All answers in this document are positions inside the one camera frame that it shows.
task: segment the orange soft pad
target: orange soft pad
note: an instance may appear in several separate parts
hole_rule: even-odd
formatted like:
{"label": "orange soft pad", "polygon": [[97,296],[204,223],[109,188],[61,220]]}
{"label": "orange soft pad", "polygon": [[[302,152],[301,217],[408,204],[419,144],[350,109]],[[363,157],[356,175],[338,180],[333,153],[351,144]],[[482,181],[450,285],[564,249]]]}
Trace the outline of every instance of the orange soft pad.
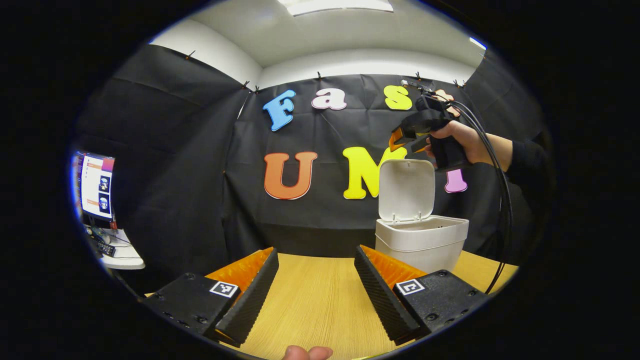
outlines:
{"label": "orange soft pad", "polygon": [[251,285],[253,278],[258,274],[258,271],[260,271],[262,265],[272,251],[273,247],[256,251],[253,254],[220,268],[205,277],[238,285],[240,290],[244,293],[249,285]]}
{"label": "orange soft pad", "polygon": [[372,248],[364,245],[360,246],[369,261],[376,267],[376,270],[382,276],[389,288],[393,288],[397,282],[407,281],[415,279],[416,277],[427,275],[420,269],[416,269],[413,266],[409,266],[398,259],[394,259],[389,255],[385,255],[380,251],[376,251]]}
{"label": "orange soft pad", "polygon": [[396,141],[398,141],[400,139],[402,139],[402,129],[401,128],[397,128],[391,134],[391,137],[389,138],[389,149],[391,149],[391,151],[396,151],[396,150],[400,149],[402,146],[404,146],[403,143],[396,144]]}

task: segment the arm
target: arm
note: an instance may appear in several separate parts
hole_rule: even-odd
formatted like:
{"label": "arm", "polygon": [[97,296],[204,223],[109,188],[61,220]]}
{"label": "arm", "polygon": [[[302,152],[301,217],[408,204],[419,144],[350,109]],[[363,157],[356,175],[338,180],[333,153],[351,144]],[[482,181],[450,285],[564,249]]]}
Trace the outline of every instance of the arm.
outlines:
{"label": "arm", "polygon": [[[478,133],[461,122],[452,121],[431,135],[435,138],[453,136],[462,145],[470,163],[493,165]],[[522,189],[522,195],[533,213],[541,215],[549,205],[551,189],[549,161],[544,149],[534,142],[511,141],[492,134],[487,134],[487,138],[509,181]],[[434,157],[430,145],[425,151]]]}

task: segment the blue letter f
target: blue letter f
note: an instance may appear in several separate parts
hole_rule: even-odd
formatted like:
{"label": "blue letter f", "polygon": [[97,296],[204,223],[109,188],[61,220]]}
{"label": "blue letter f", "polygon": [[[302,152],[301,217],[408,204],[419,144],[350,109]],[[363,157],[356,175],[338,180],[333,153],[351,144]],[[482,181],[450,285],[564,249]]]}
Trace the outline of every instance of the blue letter f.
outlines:
{"label": "blue letter f", "polygon": [[293,111],[293,102],[288,98],[294,97],[295,95],[295,91],[287,90],[275,99],[267,102],[262,107],[263,110],[269,112],[269,116],[271,117],[271,121],[273,123],[271,125],[271,131],[276,131],[291,122],[291,120],[293,119],[293,115],[287,114],[284,111]]}

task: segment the colorful foam letter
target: colorful foam letter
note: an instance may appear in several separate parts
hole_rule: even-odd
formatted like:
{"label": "colorful foam letter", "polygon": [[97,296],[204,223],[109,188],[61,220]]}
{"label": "colorful foam letter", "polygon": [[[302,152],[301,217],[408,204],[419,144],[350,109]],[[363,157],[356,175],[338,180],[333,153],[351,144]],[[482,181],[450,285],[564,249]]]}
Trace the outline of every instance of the colorful foam letter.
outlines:
{"label": "colorful foam letter", "polygon": [[311,101],[311,106],[316,109],[342,110],[347,107],[347,103],[344,102],[344,91],[336,88],[320,89],[316,92],[316,97]]}
{"label": "colorful foam letter", "polygon": [[402,86],[389,85],[385,86],[383,90],[385,96],[385,103],[390,109],[393,110],[409,110],[413,103],[411,99],[407,97],[409,91]]}
{"label": "colorful foam letter", "polygon": [[276,131],[293,120],[293,115],[287,114],[284,111],[293,111],[293,102],[289,98],[294,96],[296,96],[296,92],[289,89],[262,107],[263,110],[269,112],[269,116],[271,117],[271,131]]}
{"label": "colorful foam letter", "polygon": [[289,159],[288,154],[274,152],[267,154],[264,161],[267,163],[267,170],[264,173],[264,191],[276,199],[294,200],[303,197],[311,187],[311,170],[313,161],[318,154],[312,151],[299,152],[296,159],[300,162],[298,170],[298,182],[294,186],[284,186],[282,184],[282,171],[284,162]]}
{"label": "colorful foam letter", "polygon": [[444,191],[459,193],[465,191],[467,186],[467,183],[462,178],[462,170],[447,171],[447,184],[444,186]]}
{"label": "colorful foam letter", "polygon": [[380,192],[380,165],[388,159],[404,159],[406,149],[401,147],[391,152],[387,148],[378,165],[373,161],[367,149],[363,147],[348,147],[343,150],[342,155],[349,159],[349,188],[344,192],[344,198],[364,199],[367,192],[362,188],[360,179],[364,179],[371,196],[377,197]]}
{"label": "colorful foam letter", "polygon": [[[453,98],[453,96],[451,96],[451,95],[447,94],[447,93],[446,93],[444,90],[442,90],[442,89],[438,89],[438,90],[436,90],[436,94],[437,94],[437,97],[436,97],[436,98],[437,98],[438,100],[440,100],[440,101],[453,101],[453,100],[455,100],[455,99]],[[455,117],[459,117],[459,116],[460,116],[460,112],[458,112],[458,111],[457,111],[456,109],[454,109],[452,106],[448,107],[448,108],[447,108],[447,111],[448,111],[448,112],[450,112],[450,113],[452,113],[452,114],[453,114],[453,116],[455,116]]]}

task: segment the black backdrop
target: black backdrop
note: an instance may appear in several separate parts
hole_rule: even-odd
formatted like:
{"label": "black backdrop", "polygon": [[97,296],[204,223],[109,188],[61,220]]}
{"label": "black backdrop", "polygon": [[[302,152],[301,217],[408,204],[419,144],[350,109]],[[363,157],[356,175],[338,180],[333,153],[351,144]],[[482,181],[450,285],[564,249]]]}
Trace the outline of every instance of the black backdrop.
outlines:
{"label": "black backdrop", "polygon": [[[330,257],[351,257],[358,244],[373,247],[378,200],[364,182],[364,199],[343,197],[349,166],[342,151],[364,147],[380,162],[390,131],[415,111],[389,109],[383,89],[410,78],[334,76],[255,93],[185,57],[143,46],[92,96],[77,124],[78,146],[116,158],[118,225],[147,264],[144,270],[123,273],[132,287],[154,291],[181,273],[206,274],[268,246]],[[540,111],[499,62],[483,61],[464,87],[422,82],[468,104],[488,132],[515,140],[541,132]],[[322,88],[345,91],[347,107],[313,108],[311,101]],[[273,132],[262,107],[288,89],[296,92],[293,121]],[[410,89],[409,97],[416,96]],[[290,156],[282,178],[290,186],[298,178],[294,155],[302,151],[318,154],[308,193],[296,200],[269,196],[264,156]],[[427,159],[424,153],[407,158]],[[469,219],[464,249],[492,258],[499,209],[495,174],[489,165],[478,164],[463,170],[463,178],[466,191],[447,193],[446,175],[436,175],[433,213]],[[531,212],[517,186],[512,193],[515,243],[528,243]],[[522,247],[514,250],[509,261],[517,264]]]}
{"label": "black backdrop", "polygon": [[122,275],[139,292],[228,263],[221,175],[248,91],[185,57],[143,46],[92,95],[77,123],[77,146],[116,158],[116,220],[146,264]]}
{"label": "black backdrop", "polygon": [[[491,72],[496,66],[484,66]],[[534,110],[519,111],[518,103],[523,95],[511,94],[514,79],[502,76],[504,71],[487,79],[474,75],[469,86],[474,93],[483,94],[477,100],[484,111],[475,111],[483,119],[487,131],[515,140],[531,140],[541,131],[541,117]],[[402,79],[393,75],[348,75],[308,79],[272,86],[253,94],[247,100],[242,114],[234,125],[226,167],[225,234],[227,239],[239,241],[240,249],[259,249],[276,246],[282,252],[308,256],[353,256],[358,244],[374,247],[375,220],[378,216],[378,199],[367,196],[361,200],[347,200],[343,191],[348,187],[349,163],[342,155],[347,147],[364,147],[372,159],[379,163],[387,148],[391,130],[400,121],[415,112],[391,110],[385,104],[383,89],[399,85]],[[500,82],[506,88],[498,88],[489,95],[477,88],[491,88],[491,82]],[[426,85],[443,89],[456,100],[472,109],[466,89],[441,81],[423,80]],[[322,88],[339,88],[346,93],[343,110],[319,110],[311,105],[316,92]],[[293,120],[277,131],[271,130],[271,119],[264,104],[291,89],[296,95]],[[415,99],[416,90],[409,97]],[[503,104],[497,108],[488,102]],[[509,110],[510,115],[502,114]],[[264,156],[283,152],[289,155],[282,175],[284,185],[292,186],[298,180],[297,152],[313,151],[318,157],[313,162],[309,191],[296,200],[275,199],[264,190],[266,163]],[[407,158],[427,159],[421,152]],[[445,173],[436,174],[436,215],[467,218],[470,220],[465,250],[494,258],[497,215],[500,206],[499,188],[495,174],[489,165],[478,164],[463,170],[468,189],[459,193],[447,193]],[[512,186],[514,198],[516,244],[525,241],[531,230],[531,212],[522,200],[517,186]],[[238,256],[243,251],[238,249]],[[519,263],[520,247],[514,249],[510,262]]]}

